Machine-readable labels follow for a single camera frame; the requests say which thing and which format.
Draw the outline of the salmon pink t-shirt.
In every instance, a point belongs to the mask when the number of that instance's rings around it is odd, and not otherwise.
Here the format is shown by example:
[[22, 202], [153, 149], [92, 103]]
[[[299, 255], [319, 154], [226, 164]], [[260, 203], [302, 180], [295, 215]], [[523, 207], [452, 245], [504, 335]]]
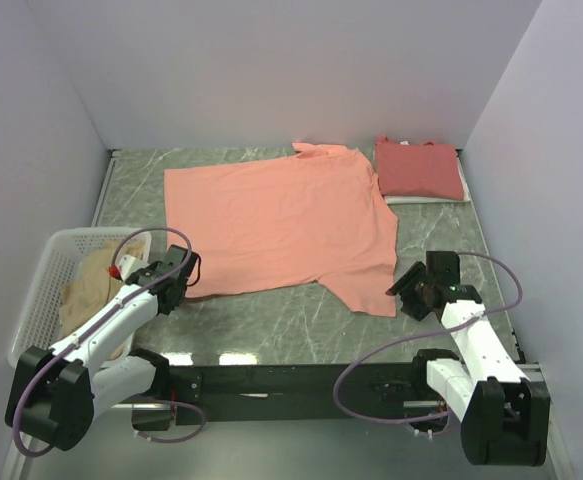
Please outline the salmon pink t-shirt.
[[297, 143], [292, 156], [164, 173], [166, 224], [202, 258], [190, 297], [317, 282], [350, 311], [393, 317], [398, 218], [367, 157]]

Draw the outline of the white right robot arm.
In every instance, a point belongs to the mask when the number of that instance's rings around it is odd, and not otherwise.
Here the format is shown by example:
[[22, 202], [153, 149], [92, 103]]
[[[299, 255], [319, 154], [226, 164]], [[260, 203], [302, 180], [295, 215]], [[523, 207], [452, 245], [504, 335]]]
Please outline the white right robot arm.
[[410, 387], [439, 394], [460, 422], [463, 452], [473, 465], [536, 467], [545, 462], [550, 395], [511, 359], [495, 333], [485, 304], [461, 281], [460, 256], [429, 251], [388, 290], [407, 316], [434, 314], [458, 351], [421, 350]]

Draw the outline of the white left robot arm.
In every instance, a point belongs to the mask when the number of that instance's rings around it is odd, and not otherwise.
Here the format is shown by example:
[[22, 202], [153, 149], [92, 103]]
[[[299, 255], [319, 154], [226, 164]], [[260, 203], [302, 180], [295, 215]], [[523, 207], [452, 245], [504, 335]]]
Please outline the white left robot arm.
[[74, 333], [20, 356], [5, 422], [21, 454], [72, 449], [94, 419], [128, 398], [168, 401], [170, 365], [162, 355], [137, 349], [104, 364], [137, 329], [180, 306], [199, 262], [191, 247], [170, 246], [162, 260], [129, 273], [113, 299]]

